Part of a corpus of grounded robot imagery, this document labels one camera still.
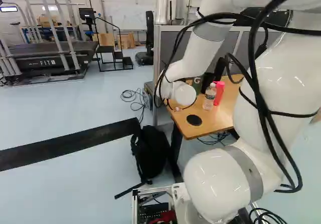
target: black floor stripe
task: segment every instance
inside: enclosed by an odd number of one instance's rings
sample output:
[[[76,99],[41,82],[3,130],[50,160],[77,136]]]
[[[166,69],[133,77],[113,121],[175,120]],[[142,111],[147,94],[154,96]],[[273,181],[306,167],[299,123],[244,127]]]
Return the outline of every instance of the black floor stripe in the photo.
[[[137,118],[0,151],[0,171],[34,164],[137,133]]]

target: water bottle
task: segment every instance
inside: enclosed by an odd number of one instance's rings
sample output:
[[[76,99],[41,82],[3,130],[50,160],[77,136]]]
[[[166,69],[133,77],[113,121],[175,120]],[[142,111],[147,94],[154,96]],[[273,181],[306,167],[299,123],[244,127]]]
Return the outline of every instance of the water bottle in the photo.
[[[211,110],[214,104],[214,98],[216,95],[216,85],[215,83],[211,83],[210,86],[205,91],[205,99],[203,102],[203,109]]]

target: pink object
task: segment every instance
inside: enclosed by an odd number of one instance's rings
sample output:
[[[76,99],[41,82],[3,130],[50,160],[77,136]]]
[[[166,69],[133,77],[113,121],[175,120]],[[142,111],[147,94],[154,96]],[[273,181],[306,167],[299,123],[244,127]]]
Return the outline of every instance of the pink object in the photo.
[[[225,88],[225,82],[223,81],[214,81],[213,83],[216,84],[216,96],[214,99],[214,106],[218,106],[222,100],[224,88]]]

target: bottle cap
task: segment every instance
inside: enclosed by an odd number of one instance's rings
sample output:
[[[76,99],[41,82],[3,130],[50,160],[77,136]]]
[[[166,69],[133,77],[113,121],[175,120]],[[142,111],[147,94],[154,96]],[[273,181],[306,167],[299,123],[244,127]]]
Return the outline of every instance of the bottle cap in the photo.
[[[216,84],[216,87],[225,87],[225,82],[223,81],[214,81],[213,83]]]

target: treadmill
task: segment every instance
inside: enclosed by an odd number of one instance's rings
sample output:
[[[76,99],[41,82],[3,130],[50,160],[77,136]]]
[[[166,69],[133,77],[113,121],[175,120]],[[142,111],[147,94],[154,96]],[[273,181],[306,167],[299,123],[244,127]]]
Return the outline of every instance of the treadmill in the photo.
[[[43,4],[46,8],[45,15],[48,18],[54,42],[44,42],[29,0],[26,0],[26,13],[17,3],[0,0],[0,5],[10,4],[17,7],[26,24],[30,40],[33,42],[8,46],[0,34],[0,73],[5,79],[5,85],[16,86],[84,78],[88,63],[92,61],[98,43],[82,39],[82,34],[79,34],[81,32],[76,29],[75,19],[72,17],[71,3],[67,1],[65,4],[68,6],[70,20],[73,22],[71,27],[75,37],[75,39],[71,39],[61,3],[58,0],[54,1],[62,22],[61,27],[66,35],[67,41],[65,42],[58,38],[47,0],[43,0]]]
[[[4,74],[12,85],[82,79],[98,46],[97,42],[72,42],[79,68],[76,68],[68,42],[60,42],[68,64],[65,69],[55,42],[20,44],[9,47],[20,74]]]

